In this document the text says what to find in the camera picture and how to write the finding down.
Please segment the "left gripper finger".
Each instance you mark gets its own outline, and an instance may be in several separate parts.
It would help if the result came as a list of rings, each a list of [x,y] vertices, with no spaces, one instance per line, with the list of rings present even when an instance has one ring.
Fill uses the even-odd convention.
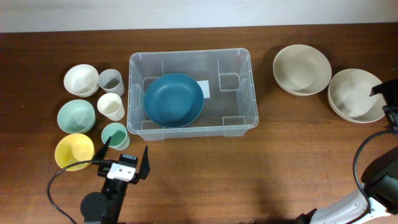
[[[142,156],[141,166],[139,169],[139,178],[145,180],[150,172],[150,164],[148,157],[148,146],[145,147],[144,153]]]
[[[104,146],[94,155],[94,161],[102,161],[107,153],[109,144],[111,142],[111,136],[106,140]]]

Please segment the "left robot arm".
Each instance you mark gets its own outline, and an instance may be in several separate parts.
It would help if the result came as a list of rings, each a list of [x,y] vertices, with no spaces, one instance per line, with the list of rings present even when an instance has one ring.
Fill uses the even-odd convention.
[[[94,156],[97,175],[105,180],[99,192],[92,192],[81,201],[80,212],[85,223],[117,223],[128,185],[145,180],[150,172],[147,147],[141,166],[136,170],[139,160],[134,156],[121,154],[116,161],[104,160],[110,142],[111,138],[108,138]]]

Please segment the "beige bowl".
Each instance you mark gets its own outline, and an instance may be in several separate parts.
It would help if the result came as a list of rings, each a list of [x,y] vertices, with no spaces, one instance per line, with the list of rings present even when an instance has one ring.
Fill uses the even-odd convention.
[[[328,87],[332,110],[352,123],[372,123],[384,117],[382,95],[372,95],[372,88],[382,81],[365,70],[349,68],[335,74]]]
[[[297,96],[310,96],[329,85],[332,69],[329,60],[319,50],[295,44],[277,53],[273,73],[281,89]]]

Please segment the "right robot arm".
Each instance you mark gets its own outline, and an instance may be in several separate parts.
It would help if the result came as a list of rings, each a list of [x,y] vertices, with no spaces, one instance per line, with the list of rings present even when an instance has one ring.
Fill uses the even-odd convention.
[[[370,135],[359,146],[353,160],[353,176],[357,190],[339,202],[323,209],[301,214],[295,223],[365,223],[379,217],[397,215],[397,154],[389,151],[367,166],[362,179],[358,178],[357,165],[360,153],[367,143],[386,134],[397,134],[397,80],[376,85],[371,95],[381,94],[386,100],[382,107],[389,127]]]

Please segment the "blue plate bowl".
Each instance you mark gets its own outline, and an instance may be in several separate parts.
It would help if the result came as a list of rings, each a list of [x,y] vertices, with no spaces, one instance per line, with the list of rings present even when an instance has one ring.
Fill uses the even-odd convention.
[[[144,97],[144,109],[156,124],[181,128],[198,118],[204,99],[203,90],[193,78],[181,73],[169,73],[149,85]]]

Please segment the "mint green small bowl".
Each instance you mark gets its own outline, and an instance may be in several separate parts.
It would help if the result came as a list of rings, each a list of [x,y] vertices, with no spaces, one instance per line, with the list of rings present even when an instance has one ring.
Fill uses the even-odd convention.
[[[65,103],[57,115],[59,128],[69,134],[87,133],[95,124],[93,105],[86,100],[71,100]]]

